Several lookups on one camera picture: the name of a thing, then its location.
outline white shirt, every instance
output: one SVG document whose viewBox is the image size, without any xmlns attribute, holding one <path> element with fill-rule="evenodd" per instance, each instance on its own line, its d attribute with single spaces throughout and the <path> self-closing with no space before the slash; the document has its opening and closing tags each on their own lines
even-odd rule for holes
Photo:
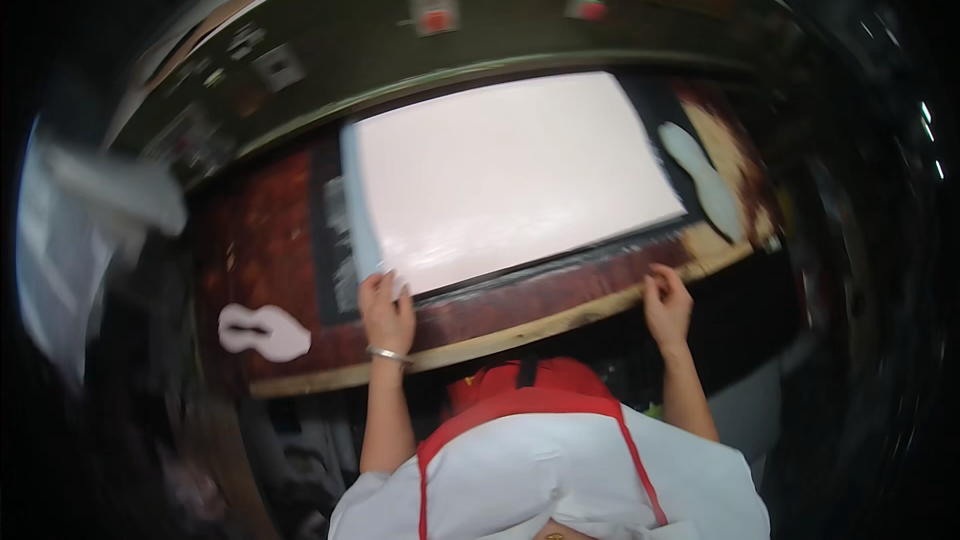
<svg viewBox="0 0 960 540">
<path fill-rule="evenodd" d="M 554 519 L 598 540 L 769 538 L 739 450 L 621 405 L 668 525 L 655 530 L 616 419 L 510 415 L 451 440 L 427 465 L 430 540 L 530 540 Z M 420 471 L 361 474 L 333 511 L 330 540 L 417 540 Z"/>
</svg>

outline red apron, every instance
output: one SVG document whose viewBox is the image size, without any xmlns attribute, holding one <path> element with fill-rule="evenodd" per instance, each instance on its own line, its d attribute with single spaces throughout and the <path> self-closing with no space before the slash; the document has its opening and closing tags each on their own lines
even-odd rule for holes
<svg viewBox="0 0 960 540">
<path fill-rule="evenodd" d="M 450 440 L 481 424 L 500 417 L 519 414 L 599 414 L 612 417 L 620 427 L 636 468 L 636 475 L 650 498 L 656 523 L 667 524 L 666 515 L 657 500 L 640 453 L 623 420 L 620 402 L 610 393 L 603 380 L 591 369 L 572 358 L 559 357 L 541 361 L 535 369 L 530 387 L 516 388 L 522 364 L 508 362 L 500 367 L 481 371 L 472 378 L 461 379 L 449 389 L 454 416 L 443 422 L 430 437 L 416 447 L 420 473 L 419 538 L 427 540 L 426 468 Z"/>
</svg>

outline black strap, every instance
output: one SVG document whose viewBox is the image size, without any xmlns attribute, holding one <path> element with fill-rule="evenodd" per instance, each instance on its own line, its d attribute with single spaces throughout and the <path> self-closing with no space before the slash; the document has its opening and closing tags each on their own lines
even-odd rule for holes
<svg viewBox="0 0 960 540">
<path fill-rule="evenodd" d="M 520 360 L 520 370 L 516 372 L 517 389 L 532 388 L 537 381 L 537 368 L 540 365 L 540 359 L 536 354 L 526 354 Z"/>
</svg>

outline wooden table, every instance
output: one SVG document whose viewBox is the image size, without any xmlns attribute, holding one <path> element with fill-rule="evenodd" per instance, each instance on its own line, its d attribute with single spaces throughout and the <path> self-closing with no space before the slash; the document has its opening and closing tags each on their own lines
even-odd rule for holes
<svg viewBox="0 0 960 540">
<path fill-rule="evenodd" d="M 734 190 L 744 241 L 730 243 L 705 221 L 652 237 L 606 258 L 519 277 L 479 292 L 416 305 L 412 372 L 462 363 L 553 336 L 636 306 L 651 263 L 686 281 L 751 255 L 778 233 L 779 216 L 762 164 L 712 82 L 669 80 L 683 113 L 718 173 Z M 198 262 L 196 317 L 207 380 L 236 394 L 271 398 L 366 384 L 369 357 L 359 320 L 323 325 L 311 239 L 309 193 L 334 177 L 335 161 L 311 164 L 311 150 L 334 150 L 321 131 L 270 162 L 234 172 L 194 208 Z M 223 306 L 276 305 L 312 333 L 304 356 L 274 363 L 256 351 L 227 353 L 217 337 Z"/>
</svg>

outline bangle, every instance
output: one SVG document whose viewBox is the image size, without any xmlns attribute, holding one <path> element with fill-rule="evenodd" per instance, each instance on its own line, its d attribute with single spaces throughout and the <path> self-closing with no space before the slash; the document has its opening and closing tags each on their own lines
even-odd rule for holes
<svg viewBox="0 0 960 540">
<path fill-rule="evenodd" d="M 367 346 L 366 354 L 371 356 L 386 357 L 387 359 L 399 361 L 404 366 L 412 366 L 414 363 L 414 359 L 406 354 L 395 353 L 394 351 L 389 351 L 385 348 L 378 348 L 377 346 Z"/>
</svg>

